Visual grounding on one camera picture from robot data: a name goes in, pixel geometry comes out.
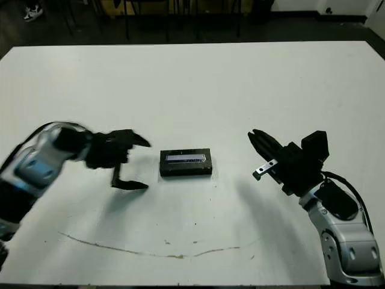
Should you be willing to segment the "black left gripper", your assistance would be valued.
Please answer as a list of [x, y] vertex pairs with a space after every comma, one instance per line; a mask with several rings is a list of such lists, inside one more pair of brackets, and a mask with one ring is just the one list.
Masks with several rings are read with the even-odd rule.
[[95, 133], [85, 157], [85, 164], [89, 169], [112, 169], [111, 186], [114, 188], [146, 190], [149, 187], [147, 184], [120, 179], [121, 166], [128, 162], [128, 150], [133, 146], [150, 148], [151, 144], [131, 129], [115, 130], [107, 134]]

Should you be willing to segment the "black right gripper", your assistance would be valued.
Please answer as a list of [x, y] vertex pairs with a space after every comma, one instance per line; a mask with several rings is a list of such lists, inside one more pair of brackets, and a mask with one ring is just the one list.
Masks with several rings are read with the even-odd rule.
[[288, 195], [303, 196], [322, 182], [323, 162], [305, 152], [295, 143], [282, 146], [265, 131], [254, 129], [248, 133], [249, 140], [256, 152], [266, 161], [253, 172], [256, 180], [269, 174]]

